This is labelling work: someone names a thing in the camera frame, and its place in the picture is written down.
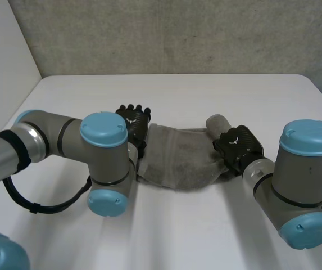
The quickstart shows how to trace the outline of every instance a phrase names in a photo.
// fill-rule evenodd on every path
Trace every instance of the concrete wall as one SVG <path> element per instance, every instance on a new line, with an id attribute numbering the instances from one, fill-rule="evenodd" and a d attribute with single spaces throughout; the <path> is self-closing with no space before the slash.
<path id="1" fill-rule="evenodd" d="M 41 74 L 296 73 L 322 91 L 322 0 L 9 0 Z"/>

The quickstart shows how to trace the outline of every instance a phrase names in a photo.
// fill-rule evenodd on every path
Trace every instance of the table surface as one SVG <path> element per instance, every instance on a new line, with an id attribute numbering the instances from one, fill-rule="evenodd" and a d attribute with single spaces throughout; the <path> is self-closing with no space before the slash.
<path id="1" fill-rule="evenodd" d="M 152 123 L 175 128 L 202 128 L 223 114 L 248 126 L 272 160 L 284 125 L 322 120 L 322 94 L 300 75 L 92 75 L 43 79 L 7 127 L 28 109 L 82 119 L 121 104 L 148 106 Z M 51 156 L 13 179 L 26 198 L 51 205 L 72 197 L 87 175 L 85 164 Z M 322 245 L 288 247 L 241 178 L 187 193 L 135 183 L 117 218 L 93 214 L 86 198 L 34 215 L 0 183 L 0 232 L 27 250 L 34 270 L 322 270 Z"/>

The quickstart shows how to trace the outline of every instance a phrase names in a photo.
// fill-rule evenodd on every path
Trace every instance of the gray robot arm segment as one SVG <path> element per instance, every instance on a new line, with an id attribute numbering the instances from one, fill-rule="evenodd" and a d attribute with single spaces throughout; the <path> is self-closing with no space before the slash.
<path id="1" fill-rule="evenodd" d="M 215 149 L 251 185 L 279 235 L 294 249 L 322 244 L 322 121 L 286 125 L 275 164 L 244 126 L 227 133 L 214 142 Z"/>

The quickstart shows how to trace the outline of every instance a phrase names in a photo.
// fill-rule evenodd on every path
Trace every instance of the cloth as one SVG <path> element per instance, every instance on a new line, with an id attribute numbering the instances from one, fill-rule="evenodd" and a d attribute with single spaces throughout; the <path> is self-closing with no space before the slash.
<path id="1" fill-rule="evenodd" d="M 228 170 L 212 142 L 231 126 L 217 114 L 207 119 L 206 127 L 175 129 L 151 124 L 137 174 L 148 183 L 173 190 L 196 190 L 214 183 Z"/>

